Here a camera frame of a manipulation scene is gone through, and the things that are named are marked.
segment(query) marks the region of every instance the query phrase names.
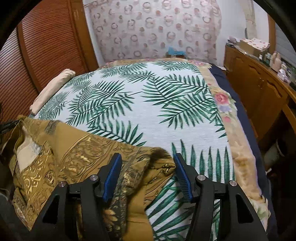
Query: louvered wardrobe door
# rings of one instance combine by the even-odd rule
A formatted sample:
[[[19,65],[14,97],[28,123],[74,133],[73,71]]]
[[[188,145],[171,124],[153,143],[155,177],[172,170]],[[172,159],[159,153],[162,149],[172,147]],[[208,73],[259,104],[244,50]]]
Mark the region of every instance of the louvered wardrobe door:
[[[42,88],[65,68],[88,72],[73,28],[67,0],[42,0],[22,20],[22,33],[32,69]]]
[[[0,51],[0,102],[2,121],[28,115],[38,92],[28,74],[20,51],[16,29]]]

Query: pink rose print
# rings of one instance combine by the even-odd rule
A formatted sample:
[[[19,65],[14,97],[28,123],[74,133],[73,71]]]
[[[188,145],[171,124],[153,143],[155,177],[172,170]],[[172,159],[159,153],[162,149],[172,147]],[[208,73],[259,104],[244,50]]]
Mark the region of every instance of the pink rose print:
[[[224,122],[227,122],[227,123],[231,122],[231,119],[228,116],[224,116],[224,117],[222,117],[222,119],[223,119]]]
[[[228,96],[223,93],[215,94],[215,100],[217,104],[228,104]]]

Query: brown ornate cloth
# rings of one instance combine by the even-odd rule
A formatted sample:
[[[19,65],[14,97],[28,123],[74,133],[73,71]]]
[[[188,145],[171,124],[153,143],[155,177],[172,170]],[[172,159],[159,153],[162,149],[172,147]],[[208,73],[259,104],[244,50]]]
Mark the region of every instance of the brown ornate cloth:
[[[28,229],[32,228],[58,182],[81,182],[96,174],[114,153],[120,153],[123,165],[113,199],[103,212],[105,225],[109,235],[117,240],[153,240],[144,210],[173,174],[175,164],[165,150],[131,146],[60,121],[23,116],[19,119],[3,153],[9,161],[16,187],[13,205]],[[20,158],[19,149],[25,150],[22,144],[28,138],[40,152],[29,163],[20,163],[20,160],[25,162],[24,155],[28,151],[23,151]]]

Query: wooden wardrobe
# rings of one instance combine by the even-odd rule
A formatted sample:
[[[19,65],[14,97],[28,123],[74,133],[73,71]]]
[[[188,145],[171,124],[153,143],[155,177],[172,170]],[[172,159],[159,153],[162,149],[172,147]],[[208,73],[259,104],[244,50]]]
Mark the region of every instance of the wooden wardrobe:
[[[28,115],[41,90],[66,68],[76,75],[98,68],[82,0],[42,0],[0,51],[1,121]]]

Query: cardboard box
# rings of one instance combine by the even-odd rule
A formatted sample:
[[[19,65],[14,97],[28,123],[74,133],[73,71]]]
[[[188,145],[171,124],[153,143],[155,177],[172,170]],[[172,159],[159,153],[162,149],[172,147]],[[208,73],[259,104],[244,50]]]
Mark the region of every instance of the cardboard box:
[[[254,48],[252,45],[249,45],[248,43],[244,42],[244,41],[240,41],[239,42],[239,47],[245,51],[247,54],[251,54],[251,55],[254,55],[256,57],[259,58],[259,55],[262,55],[264,56],[266,53],[267,53],[267,50],[265,51],[260,51],[256,48]]]

